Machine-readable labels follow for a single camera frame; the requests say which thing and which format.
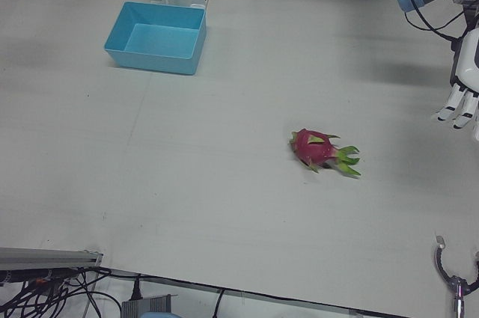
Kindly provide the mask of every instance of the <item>pink dragon fruit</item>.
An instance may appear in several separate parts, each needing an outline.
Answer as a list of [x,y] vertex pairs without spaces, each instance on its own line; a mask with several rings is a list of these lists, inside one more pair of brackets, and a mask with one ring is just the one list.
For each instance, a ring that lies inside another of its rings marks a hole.
[[290,140],[296,156],[311,170],[317,172],[320,166],[332,162],[339,171],[344,174],[360,176],[361,174],[353,170],[350,166],[358,163],[359,159],[348,157],[349,154],[357,154],[359,150],[354,146],[336,148],[329,139],[339,138],[335,135],[325,135],[321,132],[302,129],[299,132],[292,132],[293,138]]

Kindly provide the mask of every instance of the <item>robot finger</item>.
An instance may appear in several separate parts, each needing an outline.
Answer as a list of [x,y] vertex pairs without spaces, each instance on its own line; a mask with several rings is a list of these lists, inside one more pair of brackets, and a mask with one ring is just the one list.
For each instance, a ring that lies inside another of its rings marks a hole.
[[464,88],[461,88],[458,84],[454,84],[454,86],[452,87],[451,94],[448,97],[448,101],[446,102],[446,105],[438,112],[436,112],[435,117],[439,121],[447,120],[456,110],[457,106],[460,104],[465,92],[466,90]]
[[464,95],[464,105],[460,116],[457,116],[454,120],[454,128],[462,129],[474,116],[474,113],[478,109],[479,94],[467,91]]
[[472,137],[474,137],[476,141],[479,141],[479,107],[476,111],[476,119],[474,123],[474,128],[472,129]]

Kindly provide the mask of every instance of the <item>plastic container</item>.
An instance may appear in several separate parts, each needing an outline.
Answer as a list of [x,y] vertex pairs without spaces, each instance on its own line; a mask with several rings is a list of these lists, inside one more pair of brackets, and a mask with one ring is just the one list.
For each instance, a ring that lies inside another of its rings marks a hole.
[[192,75],[206,33],[204,9],[125,2],[105,50],[123,67]]

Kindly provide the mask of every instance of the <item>white robotic hand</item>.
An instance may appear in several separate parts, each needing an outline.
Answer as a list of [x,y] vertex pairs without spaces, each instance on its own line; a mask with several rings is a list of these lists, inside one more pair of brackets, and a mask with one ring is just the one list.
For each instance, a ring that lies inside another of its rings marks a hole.
[[472,135],[479,141],[479,28],[463,38],[460,51],[454,56],[451,83],[451,95],[434,117],[439,121],[448,120],[463,101],[461,112],[453,120],[454,128],[462,129],[475,116]]

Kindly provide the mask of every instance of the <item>white tabletop surface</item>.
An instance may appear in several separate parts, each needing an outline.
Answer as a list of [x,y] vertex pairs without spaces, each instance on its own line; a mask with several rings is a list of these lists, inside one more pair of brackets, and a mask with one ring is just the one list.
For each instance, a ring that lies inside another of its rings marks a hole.
[[[103,51],[124,1],[148,0],[0,0],[0,246],[451,316],[435,235],[445,267],[474,280],[479,144],[430,120],[450,89],[446,42],[395,0],[210,0],[196,75],[152,73]],[[361,178],[305,169],[288,147],[303,127],[357,146]]]

